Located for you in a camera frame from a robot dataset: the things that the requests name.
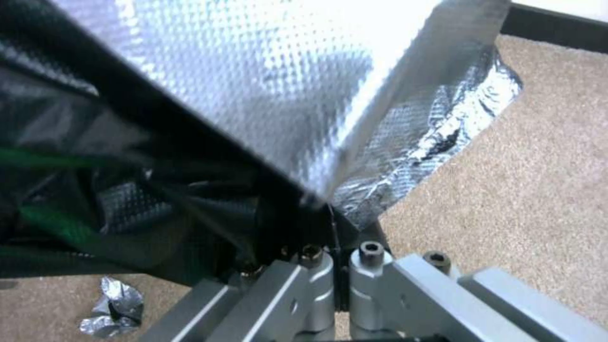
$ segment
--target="crumpled foil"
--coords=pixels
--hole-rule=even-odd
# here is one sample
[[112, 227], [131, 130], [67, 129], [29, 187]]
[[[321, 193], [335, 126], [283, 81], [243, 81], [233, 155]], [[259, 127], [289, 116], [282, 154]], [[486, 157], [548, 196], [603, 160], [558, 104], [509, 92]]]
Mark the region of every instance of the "crumpled foil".
[[517, 83], [506, 67], [483, 70], [499, 63], [493, 44], [509, 0], [48, 1], [359, 226], [516, 92], [494, 80]]
[[80, 322], [80, 331], [99, 338], [109, 338], [137, 329], [142, 322], [143, 295], [123, 282], [103, 277], [103, 296], [92, 316]]
[[426, 100], [389, 111], [333, 204], [360, 227], [376, 220], [487, 128], [521, 89], [521, 80], [497, 49], [485, 46], [462, 79], [420, 89], [412, 96]]

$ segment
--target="metal bar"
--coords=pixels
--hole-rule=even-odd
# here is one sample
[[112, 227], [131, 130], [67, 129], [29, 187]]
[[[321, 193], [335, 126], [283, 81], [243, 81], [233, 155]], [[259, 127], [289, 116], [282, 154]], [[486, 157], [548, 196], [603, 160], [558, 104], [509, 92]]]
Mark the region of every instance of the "metal bar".
[[312, 302], [308, 270], [275, 261], [207, 341], [291, 341]]
[[146, 342], [203, 341], [237, 303], [233, 287], [211, 281], [195, 285], [140, 339]]
[[541, 341], [608, 341], [608, 332], [510, 274], [488, 268], [458, 283]]
[[450, 341], [535, 341], [415, 254], [384, 267], [377, 297], [396, 330]]

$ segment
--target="black plastic sheeting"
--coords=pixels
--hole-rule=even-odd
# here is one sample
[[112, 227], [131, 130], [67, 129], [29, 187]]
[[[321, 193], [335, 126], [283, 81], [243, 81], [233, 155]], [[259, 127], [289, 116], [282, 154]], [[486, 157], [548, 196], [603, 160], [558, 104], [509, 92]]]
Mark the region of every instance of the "black plastic sheeting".
[[143, 272], [193, 285], [318, 243], [347, 294], [350, 251], [385, 242], [378, 225], [359, 232], [307, 206], [43, 0], [0, 3], [0, 120], [0, 277]]

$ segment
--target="silver bubble foil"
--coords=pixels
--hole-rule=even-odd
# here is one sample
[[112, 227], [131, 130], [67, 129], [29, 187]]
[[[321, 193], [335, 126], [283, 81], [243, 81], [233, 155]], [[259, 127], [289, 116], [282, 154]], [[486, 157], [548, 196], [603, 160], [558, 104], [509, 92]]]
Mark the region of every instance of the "silver bubble foil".
[[[478, 105], [462, 114], [491, 75], [514, 80], [504, 66], [481, 69], [497, 58], [508, 0], [48, 1], [201, 121], [333, 199], [358, 225], [461, 149], [514, 94], [497, 85], [506, 93], [489, 91], [486, 102], [501, 105], [483, 117]], [[455, 136], [440, 137], [457, 124]]]
[[415, 100], [389, 111], [334, 205], [358, 226], [376, 220], [486, 129], [521, 89], [497, 49], [483, 47], [460, 80], [419, 89]]
[[80, 322], [80, 331], [99, 338], [131, 332], [141, 325], [143, 296], [123, 282], [103, 277], [102, 297], [93, 307], [92, 315]]

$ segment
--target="hole in bracket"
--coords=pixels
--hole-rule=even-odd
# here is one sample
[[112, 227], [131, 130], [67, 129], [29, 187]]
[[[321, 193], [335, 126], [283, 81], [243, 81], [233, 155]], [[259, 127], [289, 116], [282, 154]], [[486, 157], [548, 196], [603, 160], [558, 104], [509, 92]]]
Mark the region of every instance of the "hole in bracket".
[[293, 301], [291, 301], [291, 305], [289, 305], [289, 312], [291, 312], [291, 314], [295, 314], [295, 312], [298, 310], [298, 301], [296, 301], [295, 299]]
[[401, 301], [401, 306], [402, 306], [404, 309], [406, 309], [406, 310], [411, 309], [411, 306], [410, 306], [410, 304], [407, 302], [407, 297], [405, 296], [405, 294], [403, 294], [403, 293], [402, 293], [402, 294], [401, 294], [401, 297], [400, 297], [399, 299], [400, 299], [400, 301]]
[[370, 252], [375, 252], [378, 250], [378, 246], [375, 243], [368, 243], [367, 245], [365, 245], [365, 249]]
[[434, 260], [434, 261], [439, 261], [439, 262], [444, 262], [446, 260], [445, 257], [443, 257], [441, 254], [431, 254], [430, 255], [430, 259]]

